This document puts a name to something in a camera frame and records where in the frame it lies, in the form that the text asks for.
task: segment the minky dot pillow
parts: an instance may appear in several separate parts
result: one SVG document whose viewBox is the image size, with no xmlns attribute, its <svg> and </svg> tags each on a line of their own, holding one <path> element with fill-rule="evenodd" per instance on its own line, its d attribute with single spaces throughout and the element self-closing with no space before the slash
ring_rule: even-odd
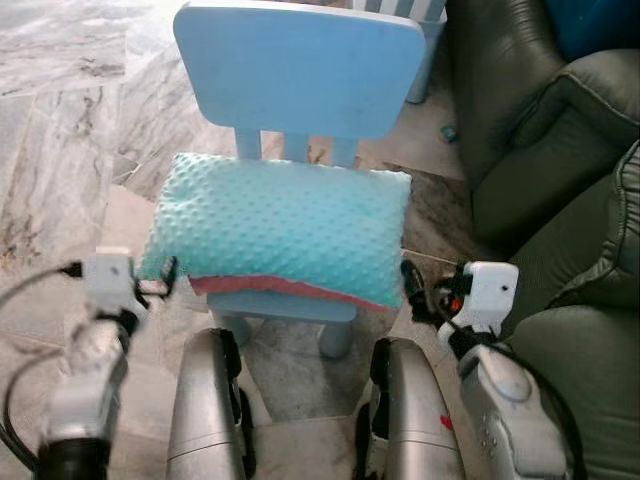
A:
<svg viewBox="0 0 640 480">
<path fill-rule="evenodd" d="M 401 172 L 180 153 L 138 275 L 159 278 L 175 256 L 192 279 L 276 278 L 398 307 L 410 186 Z"/>
</svg>

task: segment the plastic chair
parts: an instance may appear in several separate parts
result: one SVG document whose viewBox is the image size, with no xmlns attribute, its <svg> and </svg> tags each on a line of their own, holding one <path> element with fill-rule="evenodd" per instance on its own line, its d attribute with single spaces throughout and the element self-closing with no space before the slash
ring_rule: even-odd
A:
<svg viewBox="0 0 640 480">
<path fill-rule="evenodd" d="M 354 10 L 380 12 L 410 18 L 420 24 L 426 41 L 426 53 L 407 95 L 407 102 L 421 103 L 427 96 L 427 86 L 438 40 L 447 23 L 446 0 L 347 0 Z"/>
<path fill-rule="evenodd" d="M 235 128 L 242 158 L 261 158 L 260 131 L 284 133 L 284 158 L 306 162 L 309 135 L 333 137 L 331 162 L 351 167 L 359 138 L 394 126 L 424 55 L 422 30 L 398 17 L 262 1 L 191 2 L 174 35 L 203 115 Z M 243 344 L 245 317 L 325 324 L 320 351 L 344 355 L 356 307 L 274 292 L 209 294 Z"/>
</svg>

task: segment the pink fabric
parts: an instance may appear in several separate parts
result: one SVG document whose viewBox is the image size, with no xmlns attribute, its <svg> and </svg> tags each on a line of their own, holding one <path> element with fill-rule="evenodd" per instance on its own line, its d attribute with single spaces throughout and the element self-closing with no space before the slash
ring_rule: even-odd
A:
<svg viewBox="0 0 640 480">
<path fill-rule="evenodd" d="M 189 277 L 191 288 L 197 295 L 205 293 L 230 293 L 239 290 L 267 290 L 271 292 L 289 293 L 303 297 L 323 298 L 339 302 L 353 303 L 359 307 L 378 312 L 388 309 L 384 305 L 368 302 L 353 295 L 334 292 L 324 288 L 314 287 L 304 282 L 293 282 L 286 278 L 273 275 L 242 275 L 242 276 L 211 276 Z"/>
</svg>

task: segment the green leather sofa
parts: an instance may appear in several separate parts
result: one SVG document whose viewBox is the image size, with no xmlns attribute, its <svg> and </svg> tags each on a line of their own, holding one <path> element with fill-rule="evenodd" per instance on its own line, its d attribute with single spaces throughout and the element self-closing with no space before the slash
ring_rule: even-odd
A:
<svg viewBox="0 0 640 480">
<path fill-rule="evenodd" d="M 640 50 L 566 63 L 543 0 L 449 0 L 447 14 L 475 231 L 513 252 L 638 138 Z"/>
<path fill-rule="evenodd" d="M 567 64 L 542 0 L 447 13 L 474 227 L 520 269 L 503 338 L 571 407 L 589 478 L 638 479 L 639 51 Z"/>
</svg>

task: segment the wire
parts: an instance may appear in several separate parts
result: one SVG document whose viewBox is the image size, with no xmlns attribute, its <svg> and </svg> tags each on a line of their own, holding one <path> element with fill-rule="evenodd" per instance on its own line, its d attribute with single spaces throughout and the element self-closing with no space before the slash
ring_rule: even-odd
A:
<svg viewBox="0 0 640 480">
<path fill-rule="evenodd" d="M 26 361 L 11 376 L 4 394 L 2 419 L 4 422 L 5 434 L 10 439 L 10 442 L 14 447 L 11 449 L 11 451 L 20 459 L 25 467 L 27 467 L 32 472 L 35 471 L 37 467 L 38 458 L 22 441 L 22 439 L 18 435 L 18 432 L 16 432 L 15 428 L 13 427 L 13 423 L 11 422 L 11 397 L 13 396 L 13 391 L 18 383 L 18 380 L 20 380 L 20 378 L 22 378 L 24 374 L 26 374 L 29 370 L 39 365 L 40 363 L 46 360 L 50 360 L 51 358 L 58 357 L 61 353 L 61 350 L 54 350 Z"/>
<path fill-rule="evenodd" d="M 567 435 L 567 441 L 569 443 L 569 448 L 571 450 L 571 455 L 573 456 L 574 463 L 574 471 L 573 478 L 574 480 L 587 480 L 587 469 L 584 463 L 584 452 L 582 446 L 582 438 L 580 437 L 580 430 L 578 429 L 578 424 L 576 422 L 575 417 L 573 416 L 573 412 L 571 408 L 567 404 L 567 401 L 564 399 L 562 394 L 558 391 L 558 389 L 549 381 L 547 378 L 540 373 L 533 365 L 527 362 L 522 357 L 516 355 L 514 352 L 501 348 L 497 345 L 494 345 L 489 342 L 485 342 L 483 339 L 474 335 L 461 328 L 459 325 L 454 323 L 448 315 L 444 314 L 445 321 L 453 328 L 457 333 L 464 335 L 470 340 L 473 340 L 475 343 L 483 345 L 494 352 L 500 353 L 515 362 L 520 367 L 529 371 L 533 378 L 536 381 L 543 385 L 543 388 L 547 393 L 550 394 L 552 401 L 555 403 L 555 410 L 558 413 L 558 420 L 562 424 L 562 428 Z"/>
<path fill-rule="evenodd" d="M 18 293 L 20 293 L 25 288 L 37 283 L 41 280 L 44 280 L 47 277 L 56 275 L 58 273 L 67 274 L 70 277 L 80 277 L 82 276 L 82 264 L 81 262 L 71 262 L 61 267 L 50 268 L 47 270 L 43 270 L 38 272 L 30 277 L 25 278 L 24 280 L 18 282 L 16 285 L 10 287 L 6 291 L 4 291 L 0 295 L 0 309 L 2 309 L 13 297 L 15 297 Z M 11 394 L 14 388 L 14 385 L 18 381 L 18 379 L 31 367 L 37 365 L 41 361 L 44 361 L 50 356 L 53 355 L 54 352 L 50 352 L 42 357 L 37 357 L 35 359 L 31 359 L 26 362 L 22 367 L 20 367 L 12 376 L 9 386 L 5 392 L 4 399 L 4 425 L 0 423 L 0 440 L 7 446 L 9 450 L 20 460 L 25 467 L 27 467 L 30 471 L 35 471 L 38 459 L 35 454 L 25 445 L 25 443 L 20 439 L 17 432 L 13 428 L 11 423 L 11 418 L 9 416 L 9 401 L 11 399 Z"/>
<path fill-rule="evenodd" d="M 446 258 L 434 257 L 433 255 L 429 255 L 427 253 L 420 253 L 420 252 L 416 252 L 415 250 L 408 250 L 406 248 L 404 248 L 403 250 L 404 252 L 410 253 L 411 255 L 416 257 L 428 258 L 429 260 L 433 260 L 440 263 L 446 263 L 447 265 L 457 265 L 457 263 L 454 262 L 453 260 L 447 260 Z"/>
</svg>

